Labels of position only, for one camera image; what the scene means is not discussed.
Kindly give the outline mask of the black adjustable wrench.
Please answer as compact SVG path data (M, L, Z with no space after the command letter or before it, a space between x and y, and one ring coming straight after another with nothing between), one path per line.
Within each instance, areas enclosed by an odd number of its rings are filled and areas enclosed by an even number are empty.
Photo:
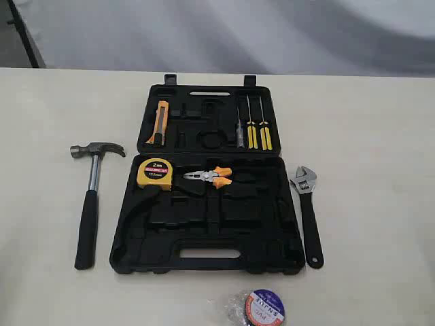
M313 190L316 181L317 175L306 166L299 166L296 169L296 176L291 179L300 198L306 261L311 268L320 269L324 266L324 255L313 208Z

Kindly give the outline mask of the electrical tape roll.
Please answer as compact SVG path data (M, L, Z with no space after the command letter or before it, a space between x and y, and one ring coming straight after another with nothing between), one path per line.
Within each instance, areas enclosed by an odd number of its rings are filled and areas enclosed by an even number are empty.
M250 289L232 295L224 309L230 325L283 326L287 321L283 301L269 289Z

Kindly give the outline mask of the steel claw hammer black grip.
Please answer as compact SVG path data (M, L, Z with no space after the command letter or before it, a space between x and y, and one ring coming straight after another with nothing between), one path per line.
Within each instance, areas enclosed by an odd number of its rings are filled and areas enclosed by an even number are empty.
M98 231L98 186L101 162L106 153L116 153L126 157L123 146L115 143L91 142L87 146L70 147L71 156L75 159L91 157L91 169L88 189L84 198L82 215L77 240L77 251L74 267L76 270L87 270L94 266Z

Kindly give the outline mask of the black plastic tool case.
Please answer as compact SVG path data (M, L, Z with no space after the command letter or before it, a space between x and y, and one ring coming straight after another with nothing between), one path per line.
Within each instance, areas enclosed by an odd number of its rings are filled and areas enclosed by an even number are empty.
M249 115L256 126L257 149L248 148ZM273 149L263 150L262 116ZM165 143L147 144L159 101L169 103ZM237 106L244 148L237 147ZM109 256L119 274L171 270L244 270L252 274L297 274L305 265L298 222L273 100L268 88L247 76L241 86L193 86L165 75L150 88L126 191ZM171 191L137 185L142 162L162 158L173 167ZM183 174L231 168L232 183L187 180Z

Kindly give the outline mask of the clear voltage tester screwdriver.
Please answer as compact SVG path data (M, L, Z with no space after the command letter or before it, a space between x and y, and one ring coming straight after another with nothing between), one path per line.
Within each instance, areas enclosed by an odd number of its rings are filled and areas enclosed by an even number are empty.
M236 128L236 134L237 134L237 147L238 148L244 148L244 135L243 135L243 127L240 119L240 111L239 106L237 106L237 128Z

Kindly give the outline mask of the yellow screwdriver left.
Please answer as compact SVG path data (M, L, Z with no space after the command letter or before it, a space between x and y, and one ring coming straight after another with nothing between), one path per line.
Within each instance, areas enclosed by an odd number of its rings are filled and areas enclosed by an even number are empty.
M251 104L249 95L246 95L246 101L247 101L247 110L249 115L249 121L247 123L247 134L248 134L248 148L249 149L257 149L258 148L258 142L257 142L257 136L256 136L256 126L254 121L251 118Z

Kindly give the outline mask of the yellow screwdriver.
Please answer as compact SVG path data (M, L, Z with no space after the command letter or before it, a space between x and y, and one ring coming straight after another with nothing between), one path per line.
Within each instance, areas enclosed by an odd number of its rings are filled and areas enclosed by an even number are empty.
M247 123L247 134L248 134L248 148L249 149L257 149L258 148L258 142L257 142L257 136L256 136L256 126L254 121L251 118L251 104L249 95L246 95L246 101L247 101L247 110L249 115L249 121Z
M262 121L260 122L260 137L261 137L262 149L264 151L265 150L271 151L273 149L271 134L268 127L268 122L264 119L264 107L263 107L263 101L261 96L259 96L259 106L260 106L260 112L262 116Z

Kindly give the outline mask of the yellow screwdriver right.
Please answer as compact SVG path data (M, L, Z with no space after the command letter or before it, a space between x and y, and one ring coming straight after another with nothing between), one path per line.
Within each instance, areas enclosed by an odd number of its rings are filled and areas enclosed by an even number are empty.
M263 101L261 96L259 96L259 106L260 106L260 112L262 116L262 121L260 122L260 137L261 137L262 149L264 151L265 150L271 151L273 149L271 134L268 127L268 122L264 119L264 107L263 107Z

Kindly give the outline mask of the orange utility knife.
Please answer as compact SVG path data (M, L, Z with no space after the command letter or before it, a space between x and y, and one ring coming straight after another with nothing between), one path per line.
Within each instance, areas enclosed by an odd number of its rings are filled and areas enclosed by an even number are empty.
M169 116L169 103L167 101L159 101L156 110L156 120L151 137L146 141L147 144L152 144L161 147L165 143L167 122Z

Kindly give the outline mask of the yellow tape measure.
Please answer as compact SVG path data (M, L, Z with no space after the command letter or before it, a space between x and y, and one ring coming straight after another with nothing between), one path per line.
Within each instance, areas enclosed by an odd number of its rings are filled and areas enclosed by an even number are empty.
M171 191L172 180L173 167L169 161L162 158L145 160L140 164L137 172L137 185L141 189L156 185L163 191Z

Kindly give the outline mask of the white backdrop cloth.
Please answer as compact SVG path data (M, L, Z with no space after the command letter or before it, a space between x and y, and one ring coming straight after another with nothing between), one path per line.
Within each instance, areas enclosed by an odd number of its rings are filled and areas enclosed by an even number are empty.
M434 75L433 1L17 1L47 67Z

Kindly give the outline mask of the black backdrop stand pole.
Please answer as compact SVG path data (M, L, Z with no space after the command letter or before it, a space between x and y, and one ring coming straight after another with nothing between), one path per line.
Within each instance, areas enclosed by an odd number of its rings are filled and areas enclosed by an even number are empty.
M26 52L27 58L31 64L31 67L34 69L40 69L41 65L38 62L36 53L33 49L32 42L27 33L27 27L18 11L16 4L12 0L7 0L7 5L10 9L12 17L6 22L7 25L14 26L16 32L19 35L21 43Z

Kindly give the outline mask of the orange handled pliers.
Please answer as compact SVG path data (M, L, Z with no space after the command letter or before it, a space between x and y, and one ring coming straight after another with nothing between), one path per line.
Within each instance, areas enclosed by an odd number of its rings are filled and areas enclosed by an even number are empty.
M232 175L231 168L221 168L216 166L213 170L198 170L183 174L187 180L200 180L210 182L216 189L230 185L232 181L228 178Z

